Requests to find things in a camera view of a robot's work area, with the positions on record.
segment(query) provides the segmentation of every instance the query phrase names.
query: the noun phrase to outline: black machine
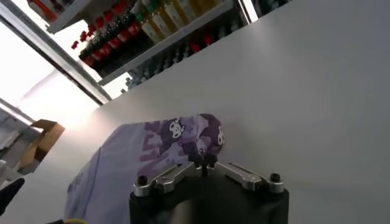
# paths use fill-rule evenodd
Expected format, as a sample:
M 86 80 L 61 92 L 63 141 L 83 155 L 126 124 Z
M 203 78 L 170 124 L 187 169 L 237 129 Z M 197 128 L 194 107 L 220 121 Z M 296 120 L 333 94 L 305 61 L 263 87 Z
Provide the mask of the black machine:
M 129 198 L 131 224 L 288 223 L 289 192 L 236 164 L 172 165 L 153 180 L 138 177 Z

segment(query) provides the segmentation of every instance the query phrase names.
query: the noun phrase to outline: metal lever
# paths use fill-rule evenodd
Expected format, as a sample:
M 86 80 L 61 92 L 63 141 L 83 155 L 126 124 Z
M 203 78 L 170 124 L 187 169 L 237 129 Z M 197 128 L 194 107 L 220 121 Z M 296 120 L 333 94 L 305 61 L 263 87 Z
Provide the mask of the metal lever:
M 249 191 L 257 190 L 259 185 L 263 182 L 261 177 L 258 175 L 233 163 L 224 165 L 222 163 L 216 162 L 214 168 L 222 172 L 224 175 L 227 175 L 233 180 L 241 183 L 242 187 Z
M 156 186 L 158 186 L 163 193 L 172 192 L 175 185 L 187 176 L 197 175 L 197 169 L 194 163 L 182 165 L 175 169 L 167 170 L 156 179 Z
M 138 177 L 138 181 L 133 184 L 134 194 L 137 197 L 145 197 L 151 194 L 153 187 L 158 186 L 163 190 L 163 193 L 171 192 L 175 189 L 175 185 L 180 182 L 185 176 L 198 175 L 199 171 L 193 162 L 186 165 L 174 164 L 165 169 L 164 172 L 148 181 L 147 177 Z
M 133 184 L 134 187 L 134 194 L 137 197 L 145 197 L 151 194 L 151 189 L 153 185 L 155 184 L 155 180 L 162 175 L 166 173 L 170 173 L 172 170 L 176 169 L 177 164 L 173 164 L 165 169 L 165 171 L 159 175 L 157 175 L 155 178 L 153 178 L 152 181 L 148 181 L 146 176 L 140 176 L 138 177 L 138 180 L 136 183 Z

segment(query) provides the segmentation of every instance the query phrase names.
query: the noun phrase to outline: folded cloth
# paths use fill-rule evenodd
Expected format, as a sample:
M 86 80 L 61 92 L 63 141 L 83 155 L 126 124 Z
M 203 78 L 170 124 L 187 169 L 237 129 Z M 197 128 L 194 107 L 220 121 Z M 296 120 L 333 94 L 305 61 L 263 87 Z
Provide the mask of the folded cloth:
M 217 155 L 223 144 L 221 123 L 210 114 L 122 125 L 69 185 L 65 219 L 128 224 L 137 176 L 151 179 L 167 165 Z

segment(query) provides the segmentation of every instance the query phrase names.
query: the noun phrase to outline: yellow bottle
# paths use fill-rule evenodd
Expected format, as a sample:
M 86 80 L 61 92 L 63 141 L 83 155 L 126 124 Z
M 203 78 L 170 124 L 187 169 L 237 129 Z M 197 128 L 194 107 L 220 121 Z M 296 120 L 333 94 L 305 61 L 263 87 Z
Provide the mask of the yellow bottle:
M 141 23 L 142 30 L 155 44 L 163 39 L 163 35 L 158 34 L 158 32 L 156 32 L 156 30 L 153 28 L 153 21 L 149 21 L 147 18 L 145 18 L 142 12 L 139 12 L 136 18 Z
M 169 37 L 177 30 L 175 24 L 169 18 L 168 14 L 166 14 L 162 6 L 157 5 L 155 1 L 150 2 L 149 0 L 143 0 L 142 3 L 146 6 L 153 22 L 165 37 Z
M 175 0 L 165 0 L 164 8 L 166 14 L 168 14 L 169 18 L 178 29 L 188 24 L 187 17 L 184 15 L 183 11 L 180 9 L 179 5 L 177 5 Z
M 197 0 L 197 3 L 202 11 L 202 14 L 208 12 L 215 6 L 214 0 Z
M 196 1 L 191 0 L 177 0 L 177 5 L 183 10 L 188 22 L 194 21 L 202 13 L 199 10 Z

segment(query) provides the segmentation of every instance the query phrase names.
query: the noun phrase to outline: metal frame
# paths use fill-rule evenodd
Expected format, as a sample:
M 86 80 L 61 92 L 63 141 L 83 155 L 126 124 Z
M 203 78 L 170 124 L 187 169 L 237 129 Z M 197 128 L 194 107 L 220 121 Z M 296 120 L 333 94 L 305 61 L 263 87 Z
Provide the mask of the metal frame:
M 265 177 L 254 174 L 251 171 L 233 163 L 222 164 L 216 162 L 214 166 L 207 166 L 207 172 L 213 172 L 214 170 L 221 174 L 233 179 L 240 183 L 242 187 L 247 191 L 263 191 L 267 189 L 268 192 L 274 194 L 283 193 L 285 190 L 282 180 L 267 180 Z M 189 162 L 186 165 L 171 165 L 165 169 L 161 174 L 155 177 L 152 181 L 147 181 L 147 177 L 142 176 L 144 183 L 137 180 L 134 183 L 134 195 L 137 197 L 147 197 L 151 194 L 153 188 L 159 189 L 161 193 L 166 194 L 174 191 L 177 183 L 183 180 L 185 177 L 201 176 L 202 167 L 196 165 L 193 162 Z
M 10 0 L 0 2 L 0 21 L 34 48 L 98 105 L 103 105 L 111 100 L 111 97 L 78 62 L 73 60 L 45 31 L 41 30 Z

